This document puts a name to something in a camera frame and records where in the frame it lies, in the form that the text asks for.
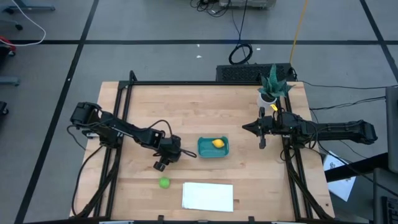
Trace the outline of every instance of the wooden tabletop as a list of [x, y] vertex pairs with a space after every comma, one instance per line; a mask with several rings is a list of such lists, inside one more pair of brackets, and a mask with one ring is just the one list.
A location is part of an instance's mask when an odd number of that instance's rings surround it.
[[[294, 83], [289, 92], [292, 110], [311, 120], [302, 83]], [[113, 111], [118, 83], [104, 82], [98, 104]], [[229, 140], [229, 155], [221, 159], [191, 158], [181, 155], [177, 163], [163, 172], [152, 168], [159, 159], [153, 151], [140, 147], [125, 137], [114, 198], [112, 219], [156, 220], [219, 220], [293, 221], [286, 166], [279, 154], [280, 136], [266, 136], [267, 147], [259, 149], [259, 138], [244, 130], [243, 124], [256, 120], [258, 86], [133, 86], [127, 121], [144, 128], [159, 119], [166, 119], [174, 134], [182, 138], [182, 148], [197, 152], [199, 137], [222, 137]], [[158, 130], [168, 132], [165, 124]], [[85, 159], [98, 148], [98, 139], [88, 141]], [[76, 210], [80, 211], [98, 188], [104, 158], [103, 149], [82, 172]], [[301, 149], [309, 191], [325, 211], [334, 217], [333, 208], [320, 156]], [[159, 178], [171, 179], [169, 189], [159, 187]], [[182, 184], [201, 182], [233, 184], [234, 212], [208, 212], [182, 208]], [[305, 217], [302, 195], [297, 188], [301, 216]], [[104, 214], [103, 203], [101, 214]]]

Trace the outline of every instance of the yellow cable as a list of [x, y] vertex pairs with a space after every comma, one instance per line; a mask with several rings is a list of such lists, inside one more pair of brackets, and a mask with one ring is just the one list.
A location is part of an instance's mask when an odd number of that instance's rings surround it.
[[303, 11], [301, 12], [300, 20], [299, 20], [298, 25], [297, 25], [296, 34], [294, 35], [292, 50], [290, 51], [290, 59], [289, 59], [290, 64], [292, 64], [292, 61], [293, 61], [294, 48], [296, 47], [297, 36], [299, 36], [301, 23], [303, 22], [305, 10], [307, 9], [307, 4], [308, 4], [308, 0], [305, 0], [304, 8], [303, 8]]

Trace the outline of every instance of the green tray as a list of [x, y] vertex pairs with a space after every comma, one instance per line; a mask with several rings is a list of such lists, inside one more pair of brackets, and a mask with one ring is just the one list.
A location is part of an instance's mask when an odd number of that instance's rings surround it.
[[[217, 148], [213, 145], [212, 141], [215, 139], [221, 139], [224, 142], [222, 148]], [[202, 138], [198, 139], [198, 153], [202, 158], [221, 158], [225, 157], [229, 153], [228, 138], [225, 136], [221, 138]]]

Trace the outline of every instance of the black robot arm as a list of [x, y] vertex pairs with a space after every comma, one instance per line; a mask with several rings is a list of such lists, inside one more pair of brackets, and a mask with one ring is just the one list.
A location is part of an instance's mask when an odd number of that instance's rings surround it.
[[181, 152], [188, 156], [197, 156], [193, 152], [180, 148], [180, 137], [170, 133], [171, 137], [166, 138], [164, 131], [152, 128], [154, 124], [149, 128], [138, 128], [109, 112], [102, 111], [101, 107], [94, 103], [78, 103], [70, 121], [77, 129], [82, 129], [84, 135], [96, 133], [102, 146], [117, 148], [121, 145], [120, 137], [127, 135], [142, 147], [153, 149], [156, 151], [154, 156], [160, 156], [159, 162], [154, 164], [154, 168], [159, 171], [163, 171], [170, 162], [177, 162]]
[[275, 116], [264, 116], [265, 109], [260, 108], [259, 118], [242, 126], [260, 136], [260, 148], [266, 146], [266, 134], [290, 136], [293, 147], [303, 148], [311, 141], [351, 140], [356, 143], [372, 144], [377, 140], [373, 125], [363, 121], [347, 123], [318, 124], [306, 121], [297, 114], [281, 112]]

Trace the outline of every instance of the sheet of paper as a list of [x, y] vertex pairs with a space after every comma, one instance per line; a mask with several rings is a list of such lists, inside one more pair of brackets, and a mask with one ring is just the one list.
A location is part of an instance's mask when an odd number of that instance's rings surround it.
[[[335, 167], [339, 167], [344, 165], [341, 161], [334, 158], [331, 155], [327, 155], [325, 160], [323, 161], [323, 170], [332, 169]], [[351, 177], [349, 179], [337, 180], [328, 183], [329, 191], [343, 199], [344, 201], [348, 201], [351, 190], [353, 189], [355, 182], [355, 177]]]
[[233, 212], [233, 186], [229, 184], [184, 183], [182, 186], [182, 207]]

